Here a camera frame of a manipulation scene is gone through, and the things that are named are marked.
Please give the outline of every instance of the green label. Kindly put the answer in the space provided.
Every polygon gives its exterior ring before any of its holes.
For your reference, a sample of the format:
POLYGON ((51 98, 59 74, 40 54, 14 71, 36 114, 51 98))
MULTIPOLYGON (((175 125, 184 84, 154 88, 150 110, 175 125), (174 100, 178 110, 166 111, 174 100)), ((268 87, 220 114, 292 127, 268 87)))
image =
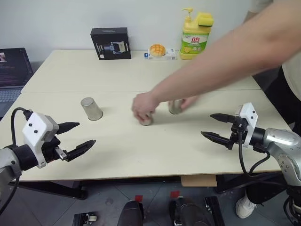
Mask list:
POLYGON ((209 34, 187 34, 182 35, 181 53, 198 54, 202 52, 207 44, 209 34))

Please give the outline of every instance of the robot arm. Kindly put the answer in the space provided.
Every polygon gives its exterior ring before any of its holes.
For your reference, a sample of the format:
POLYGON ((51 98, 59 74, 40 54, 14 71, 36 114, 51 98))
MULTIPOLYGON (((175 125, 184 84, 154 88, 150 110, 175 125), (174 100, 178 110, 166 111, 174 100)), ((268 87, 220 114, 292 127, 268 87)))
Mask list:
POLYGON ((0 196, 2 189, 10 181, 21 176, 23 170, 35 166, 42 168, 57 159, 71 161, 88 151, 96 142, 89 140, 70 152, 63 151, 59 147, 61 142, 55 135, 65 133, 79 123, 57 124, 50 116, 28 110, 26 113, 27 122, 23 128, 25 144, 22 146, 12 144, 0 149, 0 196))
POLYGON ((299 213, 297 220, 301 222, 301 138, 294 132, 280 129, 261 129, 255 127, 258 116, 251 103, 246 103, 238 109, 235 116, 216 113, 211 117, 218 121, 233 123, 232 134, 229 139, 212 132, 201 132, 211 141, 232 149, 234 144, 239 144, 239 149, 253 146, 253 150, 273 156, 288 184, 287 193, 293 198, 294 211, 299 213))

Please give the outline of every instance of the yellow dish soap bottle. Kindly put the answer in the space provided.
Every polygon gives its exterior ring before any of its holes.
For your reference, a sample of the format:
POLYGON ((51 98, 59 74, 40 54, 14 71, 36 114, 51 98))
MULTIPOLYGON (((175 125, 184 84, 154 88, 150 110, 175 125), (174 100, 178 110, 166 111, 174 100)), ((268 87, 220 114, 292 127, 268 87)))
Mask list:
POLYGON ((184 22, 180 58, 192 60, 205 49, 214 20, 210 13, 198 13, 197 17, 192 20, 190 14, 193 8, 182 10, 187 10, 189 15, 184 22))

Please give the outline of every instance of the laptop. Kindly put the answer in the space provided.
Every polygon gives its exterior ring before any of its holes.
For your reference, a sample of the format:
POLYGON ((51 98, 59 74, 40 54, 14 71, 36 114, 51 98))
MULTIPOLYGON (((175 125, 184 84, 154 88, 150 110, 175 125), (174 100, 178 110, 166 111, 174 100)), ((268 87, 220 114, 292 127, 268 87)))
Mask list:
POLYGON ((25 48, 0 49, 0 119, 32 75, 25 48))

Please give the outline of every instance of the upside-down metal cup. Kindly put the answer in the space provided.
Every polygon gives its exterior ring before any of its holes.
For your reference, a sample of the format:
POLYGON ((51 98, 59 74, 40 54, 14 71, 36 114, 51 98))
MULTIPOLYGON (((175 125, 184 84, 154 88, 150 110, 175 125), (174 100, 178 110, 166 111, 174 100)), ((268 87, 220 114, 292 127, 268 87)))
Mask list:
POLYGON ((85 110, 88 119, 92 121, 99 120, 103 116, 102 110, 97 106, 96 102, 91 97, 86 97, 81 100, 81 106, 85 110))
POLYGON ((183 99, 173 100, 168 102, 168 109, 171 114, 179 114, 182 112, 181 105, 183 103, 183 99))
POLYGON ((153 118, 151 113, 146 114, 149 117, 149 120, 140 121, 140 124, 143 126, 149 126, 153 123, 153 118))

